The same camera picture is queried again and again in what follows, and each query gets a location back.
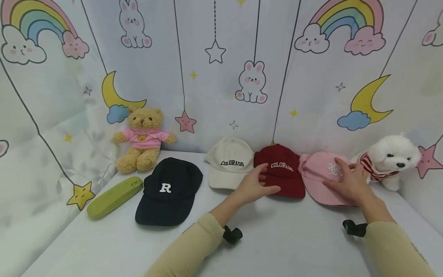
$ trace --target pink cap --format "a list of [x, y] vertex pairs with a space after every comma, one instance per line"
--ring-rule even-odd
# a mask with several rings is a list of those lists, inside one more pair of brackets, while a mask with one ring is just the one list
[[334, 182], [343, 180], [343, 172], [336, 164], [335, 158], [340, 158], [347, 164], [351, 163], [348, 158], [331, 152], [321, 151], [313, 155], [302, 154], [300, 156], [299, 172], [306, 190], [315, 201], [323, 205], [355, 206], [322, 183], [326, 179]]

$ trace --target white plush dog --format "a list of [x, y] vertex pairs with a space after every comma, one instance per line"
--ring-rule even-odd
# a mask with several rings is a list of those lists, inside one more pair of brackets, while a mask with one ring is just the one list
[[352, 158], [352, 162], [361, 163], [369, 172], [368, 183], [381, 182], [390, 191], [397, 191], [400, 188], [400, 171], [414, 168], [420, 159], [420, 151], [409, 139], [391, 135]]

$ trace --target cap brim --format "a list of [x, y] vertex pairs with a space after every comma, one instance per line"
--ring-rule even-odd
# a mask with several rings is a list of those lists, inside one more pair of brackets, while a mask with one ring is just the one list
[[303, 182], [309, 195], [318, 203], [328, 206], [355, 206], [343, 199], [340, 195], [330, 190], [317, 180], [307, 178], [302, 175]]
[[274, 193], [273, 195], [299, 199], [304, 198], [306, 195], [306, 190], [301, 177], [279, 177], [266, 173], [262, 173], [262, 175], [266, 176], [266, 179], [264, 180], [265, 187], [279, 186], [281, 188], [279, 192]]
[[209, 168], [208, 183], [211, 188], [236, 190], [247, 173], [232, 173]]
[[150, 226], [176, 226], [188, 217], [194, 196], [177, 202], [152, 200], [143, 195], [136, 211], [136, 222]]

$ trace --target pink star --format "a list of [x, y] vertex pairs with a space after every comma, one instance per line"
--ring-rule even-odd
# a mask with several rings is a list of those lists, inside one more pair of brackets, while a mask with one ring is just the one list
[[443, 164], [441, 164], [439, 161], [437, 161], [434, 158], [436, 147], [437, 147], [436, 144], [432, 145], [427, 149], [425, 149], [423, 146], [418, 147], [422, 156], [421, 156], [421, 161], [418, 162], [416, 168], [418, 169], [418, 175], [420, 176], [421, 179], [423, 179], [426, 176], [426, 173], [429, 169], [443, 168]]
[[182, 117], [176, 117], [175, 120], [180, 123], [180, 131], [188, 131], [194, 133], [194, 124], [197, 123], [195, 119], [189, 118], [185, 111], [183, 111]]

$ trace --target red striped shirt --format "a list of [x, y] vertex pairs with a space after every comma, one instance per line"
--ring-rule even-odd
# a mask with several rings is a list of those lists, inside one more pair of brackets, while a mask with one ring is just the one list
[[384, 178], [389, 178], [394, 175], [397, 175], [399, 171], [391, 171], [391, 172], [380, 172], [375, 166], [372, 164], [371, 159], [367, 152], [363, 152], [357, 160], [358, 163], [363, 165], [363, 168], [371, 175], [371, 181], [380, 182]]

